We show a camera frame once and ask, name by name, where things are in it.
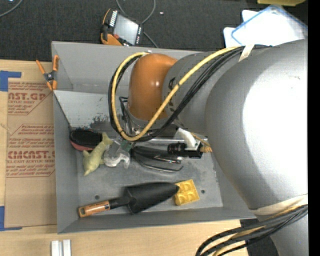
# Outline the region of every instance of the orange device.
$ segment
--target orange device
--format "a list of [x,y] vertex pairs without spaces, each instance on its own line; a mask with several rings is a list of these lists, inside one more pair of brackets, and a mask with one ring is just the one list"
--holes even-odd
[[100,40],[104,45],[137,46],[142,34],[142,24],[118,9],[111,8],[105,13],[100,31]]

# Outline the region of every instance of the cable bundle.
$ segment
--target cable bundle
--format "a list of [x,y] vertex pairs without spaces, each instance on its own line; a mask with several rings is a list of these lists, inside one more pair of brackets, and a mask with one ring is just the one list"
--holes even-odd
[[230,59],[235,57],[236,55],[241,54],[244,47],[232,47],[232,48],[225,48],[222,50],[219,50],[217,52],[214,52],[210,54],[209,56],[205,57],[202,61],[200,61],[198,64],[196,64],[185,76],[182,77],[182,79],[174,86],[173,90],[171,91],[170,95],[164,100],[163,104],[157,111],[157,113],[161,113],[165,106],[168,104],[169,100],[174,96],[175,92],[179,89],[180,86],[182,86],[188,79],[191,77],[195,72],[197,72],[203,65],[209,63],[208,67],[204,69],[204,71],[201,73],[201,75],[198,77],[198,79],[194,82],[194,84],[191,86],[187,94],[182,99],[179,106],[176,108],[176,110],[173,112],[173,114],[169,117],[169,119],[165,122],[165,124],[159,128],[150,130],[151,126],[155,122],[155,120],[158,118],[157,113],[153,116],[153,118],[150,120],[148,125],[145,127],[145,129],[138,135],[134,137],[128,136],[128,134],[123,131],[123,129],[120,127],[116,111],[115,111],[115,94],[117,87],[119,85],[119,82],[121,80],[121,77],[123,76],[126,69],[138,58],[149,54],[149,52],[138,52],[131,56],[129,56],[127,59],[125,59],[120,66],[116,69],[115,73],[113,74],[110,84],[109,84],[109,90],[108,90],[108,106],[109,106],[109,115],[110,115],[110,122],[112,127],[126,140],[128,141],[135,141],[135,142],[146,142],[154,137],[160,135],[166,128],[171,125],[171,123],[178,117],[178,115],[181,113],[181,111],[185,108],[185,106],[190,102],[190,100],[193,98],[193,96],[199,91],[199,89],[206,83],[206,81],[226,62],[228,62]]
[[[261,239],[270,236],[280,229],[302,219],[308,214],[308,204],[290,209],[283,213],[277,214],[259,223],[251,224],[247,227],[234,228],[217,235],[214,235],[203,242],[199,249],[196,251],[195,256],[222,256],[241,248],[250,246]],[[231,236],[228,240],[218,243],[217,245],[204,249],[213,242]]]

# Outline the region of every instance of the yellow cable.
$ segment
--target yellow cable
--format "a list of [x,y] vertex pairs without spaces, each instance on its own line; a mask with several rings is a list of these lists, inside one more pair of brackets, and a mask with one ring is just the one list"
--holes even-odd
[[171,100],[171,98],[175,95],[175,93],[178,91],[179,87],[182,86],[184,84],[184,82],[186,82],[189,77],[191,77],[197,70],[199,70],[204,64],[208,63],[209,61],[213,60],[214,58],[216,58],[219,55],[222,55],[224,53],[227,53],[236,47],[230,47],[230,48],[224,48],[221,49],[219,51],[216,51],[215,53],[209,55],[208,57],[204,58],[203,60],[201,60],[198,64],[196,64],[191,70],[189,70],[182,78],[181,80],[173,87],[172,91],[168,94],[168,96],[165,98],[165,100],[163,101],[163,103],[161,104],[161,106],[159,107],[159,109],[157,110],[157,112],[154,114],[154,116],[151,118],[151,120],[149,121],[149,123],[144,127],[144,129],[137,135],[131,137],[128,136],[125,131],[122,129],[118,117],[117,117],[117,112],[116,112],[116,84],[117,84],[117,80],[118,80],[118,76],[120,74],[120,71],[123,69],[123,67],[133,58],[137,57],[137,56],[142,56],[145,54],[149,54],[148,52],[137,52],[129,57],[127,57],[122,63],[121,65],[118,67],[113,81],[112,81],[112,88],[111,88],[111,108],[112,108],[112,113],[113,113],[113,118],[114,118],[114,123],[117,127],[117,130],[119,131],[119,133],[121,133],[121,136],[130,142],[136,141],[138,139],[140,139],[143,135],[145,135],[148,130],[150,129],[150,127],[155,123],[155,121],[157,120],[157,118],[159,117],[159,115],[162,113],[162,111],[164,110],[164,108],[166,107],[166,105],[169,103],[169,101]]

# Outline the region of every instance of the black cable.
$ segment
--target black cable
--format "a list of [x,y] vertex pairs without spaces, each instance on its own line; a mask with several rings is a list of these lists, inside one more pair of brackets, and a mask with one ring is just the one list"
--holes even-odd
[[233,252],[233,251],[237,251],[237,250],[239,250],[239,249],[242,249],[242,248],[244,248],[244,247],[251,246],[251,245],[259,242],[260,240],[265,239],[266,237],[269,237],[269,236],[273,235],[274,233],[276,233],[276,232],[279,231],[280,229],[284,228],[285,226],[288,226],[288,225],[290,225],[290,224],[292,224],[292,223],[294,223],[294,222],[302,219],[302,218],[303,218],[305,215],[307,215],[307,214],[308,214],[308,210],[304,210],[304,211],[298,213],[296,216],[293,216],[293,217],[289,218],[289,219],[286,220],[284,223],[278,225],[276,228],[273,228],[273,229],[272,229],[271,231],[269,231],[268,233],[266,233],[266,234],[264,234],[264,235],[261,235],[261,236],[259,236],[259,237],[256,237],[256,238],[247,240],[247,241],[246,241],[246,244],[239,245],[239,246],[237,246],[237,247],[235,247],[235,248],[229,249],[229,250],[227,250],[227,251],[219,254],[218,256],[223,256],[223,255],[226,255],[226,254],[231,253],[231,252]]
[[[288,226],[288,225],[300,220],[306,214],[308,214],[308,205],[303,205],[303,206],[300,206],[299,208],[294,209],[288,213],[271,218],[269,220],[261,221],[260,223],[252,224],[247,227],[234,228],[234,229],[222,232],[220,234],[217,234],[217,235],[210,237],[204,243],[202,243],[202,245],[198,248],[195,255],[196,256],[207,256],[211,253],[214,253],[218,249],[224,248],[224,247],[226,247],[228,245],[232,245],[234,243],[238,243],[241,241],[247,241],[247,240],[248,240],[247,244],[239,245],[235,248],[232,248],[232,249],[220,254],[219,256],[225,255],[225,254],[230,253],[232,251],[236,251],[236,250],[241,249],[246,246],[250,246],[250,245],[260,241],[261,239],[274,234],[275,232],[279,231],[283,227]],[[256,230],[254,232],[251,232],[250,234],[242,235],[242,236],[239,236],[236,238],[231,238],[230,240],[219,243],[216,246],[201,253],[201,251],[203,251],[205,247],[207,247],[208,245],[213,243],[215,240],[218,240],[220,238],[223,238],[223,237],[226,237],[229,235],[233,235],[233,234],[236,234],[236,233],[239,233],[242,231],[247,231],[247,230],[251,230],[251,229],[263,227],[263,226],[266,226],[266,227],[261,228],[259,230]]]
[[[149,131],[148,132],[149,135],[146,135],[146,136],[136,140],[135,142],[141,143],[141,142],[149,141],[149,140],[153,139],[154,137],[158,136],[159,134],[161,134],[165,129],[167,129],[171,125],[171,123],[178,117],[180,112],[184,109],[184,107],[192,99],[192,97],[196,94],[196,92],[200,89],[200,87],[211,77],[211,75],[214,74],[217,71],[217,69],[219,69],[222,65],[224,65],[226,62],[228,62],[234,56],[241,53],[243,48],[244,47],[236,48],[234,50],[231,50],[225,54],[219,55],[216,58],[214,58],[212,60],[212,63],[201,73],[201,75],[198,77],[198,79],[194,82],[194,84],[192,85],[190,90],[187,92],[187,94],[182,99],[182,101],[179,104],[179,106],[177,107],[177,109],[170,116],[170,118],[165,122],[165,124],[161,128],[155,129],[154,132]],[[119,75],[118,80],[116,82],[116,89],[117,89],[118,84],[120,82],[120,79],[121,79],[122,75],[124,74],[124,72],[126,71],[126,69],[129,67],[129,65],[131,65],[131,63],[133,63],[133,61],[135,61],[136,59],[138,59],[140,57],[141,56],[137,56],[133,60],[129,61],[123,67],[123,69],[120,71],[120,75]],[[108,90],[109,115],[110,115],[110,121],[111,121],[112,127],[120,134],[120,132],[118,131],[118,129],[115,125],[113,113],[111,111],[111,90],[112,90],[111,85],[114,80],[115,73],[112,76],[112,79],[111,79],[110,85],[109,85],[109,90]]]
[[124,119],[125,124],[127,125],[128,131],[130,132],[129,135],[132,135],[132,125],[131,125],[131,120],[130,120],[130,116],[128,114],[128,111],[125,107],[125,103],[128,102],[128,98],[127,97],[119,97],[119,101],[120,101],[120,107],[121,107],[121,111],[122,111],[122,116]]
[[[299,207],[298,209],[296,209],[296,211],[299,211],[299,209],[301,209],[301,208],[302,208],[302,210],[305,210],[305,208],[308,208],[308,205],[303,205],[303,206]],[[252,229],[255,229],[255,228],[259,228],[261,226],[274,227],[274,226],[278,225],[279,223],[285,222],[289,217],[294,216],[295,214],[296,214],[295,211],[290,211],[290,212],[287,212],[287,213],[282,214],[280,216],[277,216],[277,217],[274,217],[274,218],[271,218],[271,219],[267,219],[267,220],[264,220],[264,221],[260,221],[258,223],[254,223],[254,224],[251,224],[251,225],[246,226],[246,227],[237,227],[237,228],[233,228],[233,229],[221,232],[219,234],[216,234],[216,235],[208,238],[206,241],[204,241],[199,246],[196,255],[200,255],[199,253],[201,251],[203,251],[203,249],[205,247],[207,247],[209,244],[213,243],[214,241],[216,241],[218,239],[221,239],[223,237],[226,237],[226,236],[229,236],[229,235],[233,235],[233,234],[236,234],[236,233],[239,233],[239,232],[243,232],[243,231],[248,231],[248,230],[252,230]]]
[[237,49],[237,51],[230,51],[225,54],[219,55],[214,58],[212,63],[201,73],[201,75],[197,78],[197,80],[193,83],[192,87],[189,89],[187,94],[184,96],[179,106],[175,109],[173,114],[169,117],[169,119],[164,123],[164,125],[159,128],[155,133],[151,135],[144,136],[138,139],[136,142],[146,142],[154,137],[160,135],[165,129],[167,129],[171,123],[178,117],[178,115],[182,112],[182,110],[186,107],[186,105],[191,101],[193,96],[199,89],[206,83],[206,81],[226,62],[232,59],[234,56],[239,54],[242,51],[241,49]]
[[[119,76],[117,78],[117,81],[116,81],[116,86],[115,86],[115,89],[117,90],[118,88],[118,85],[119,85],[119,82],[122,78],[122,76],[124,75],[126,69],[133,63],[135,62],[137,59],[139,59],[141,56],[136,56],[134,57],[133,59],[131,59],[130,61],[128,61],[127,64],[125,64],[122,68],[122,70],[120,71],[119,73]],[[114,114],[112,112],[112,106],[111,106],[111,94],[112,94],[112,84],[113,84],[113,81],[115,79],[115,75],[116,75],[116,72],[119,68],[119,66],[116,68],[116,71],[113,73],[112,75],[112,78],[110,80],[110,83],[109,83],[109,88],[108,88],[108,109],[109,109],[109,117],[110,117],[110,124],[112,126],[112,128],[117,131],[117,133],[119,133],[118,129],[117,129],[117,126],[116,126],[116,123],[115,123],[115,119],[114,119]]]
[[14,7],[12,7],[10,10],[5,11],[4,13],[0,14],[0,18],[11,13],[13,10],[15,10],[21,3],[23,0],[20,0]]

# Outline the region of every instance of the yellow plastic dinosaur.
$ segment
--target yellow plastic dinosaur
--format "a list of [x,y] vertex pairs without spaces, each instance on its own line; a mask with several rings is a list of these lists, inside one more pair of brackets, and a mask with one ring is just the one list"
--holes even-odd
[[84,176],[94,172],[98,169],[99,165],[104,164],[104,160],[102,156],[106,150],[108,145],[111,145],[113,140],[111,140],[108,135],[103,132],[102,133],[102,141],[92,150],[91,153],[84,150],[83,153],[83,168],[84,168]]

